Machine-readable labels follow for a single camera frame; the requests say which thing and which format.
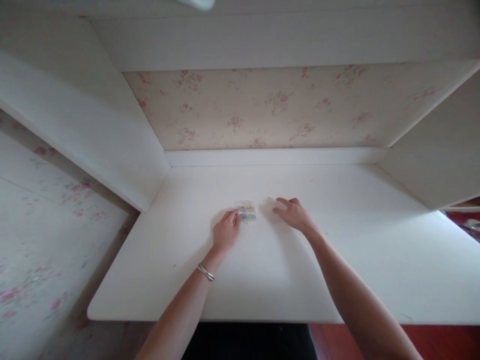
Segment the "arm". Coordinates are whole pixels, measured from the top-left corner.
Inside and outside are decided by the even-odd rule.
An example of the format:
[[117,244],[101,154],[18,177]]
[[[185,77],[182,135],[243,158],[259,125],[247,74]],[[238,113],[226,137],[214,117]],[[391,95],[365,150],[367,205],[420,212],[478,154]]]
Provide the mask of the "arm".
[[365,358],[422,359],[399,323],[315,226],[299,200],[277,200],[287,209],[273,212],[310,243],[331,298]]
[[[213,227],[213,246],[202,260],[212,275],[240,234],[238,211],[227,211]],[[136,360],[181,359],[200,320],[211,281],[197,268],[165,309]]]

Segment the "shelf board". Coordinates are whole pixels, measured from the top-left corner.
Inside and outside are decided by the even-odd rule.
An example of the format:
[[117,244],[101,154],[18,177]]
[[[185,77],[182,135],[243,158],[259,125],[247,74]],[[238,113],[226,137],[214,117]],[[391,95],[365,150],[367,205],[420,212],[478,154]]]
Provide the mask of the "shelf board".
[[272,213],[298,197],[404,324],[480,324],[480,246],[376,165],[173,167],[88,307],[93,320],[156,321],[234,201],[257,220],[215,275],[204,321],[341,323],[305,238]]

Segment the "forearm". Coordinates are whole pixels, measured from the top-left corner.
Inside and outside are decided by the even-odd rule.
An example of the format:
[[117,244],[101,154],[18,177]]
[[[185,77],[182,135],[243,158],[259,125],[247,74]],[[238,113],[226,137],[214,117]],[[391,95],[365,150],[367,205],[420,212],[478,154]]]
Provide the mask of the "forearm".
[[421,359],[392,314],[316,228],[303,232],[343,321],[367,359]]
[[[212,247],[202,260],[215,275],[226,252]],[[181,359],[199,323],[211,282],[195,269],[168,305],[136,360]]]

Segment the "dark floor mat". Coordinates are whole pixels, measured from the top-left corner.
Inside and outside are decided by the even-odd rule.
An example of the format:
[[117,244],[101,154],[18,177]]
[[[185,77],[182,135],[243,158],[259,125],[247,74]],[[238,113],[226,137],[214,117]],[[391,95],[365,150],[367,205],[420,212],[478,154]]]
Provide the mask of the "dark floor mat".
[[182,359],[316,360],[317,355],[307,324],[201,322]]

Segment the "hand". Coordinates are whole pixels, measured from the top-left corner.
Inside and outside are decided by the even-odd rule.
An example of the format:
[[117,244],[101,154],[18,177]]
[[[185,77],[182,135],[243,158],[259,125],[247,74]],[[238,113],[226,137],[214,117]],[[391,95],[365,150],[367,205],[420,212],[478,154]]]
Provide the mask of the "hand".
[[279,197],[276,200],[285,205],[286,210],[275,207],[273,212],[292,228],[300,230],[302,233],[309,229],[317,229],[310,214],[300,205],[300,201],[296,197],[290,200]]
[[213,227],[213,247],[221,252],[228,252],[240,235],[242,219],[238,213],[238,209],[227,211]]

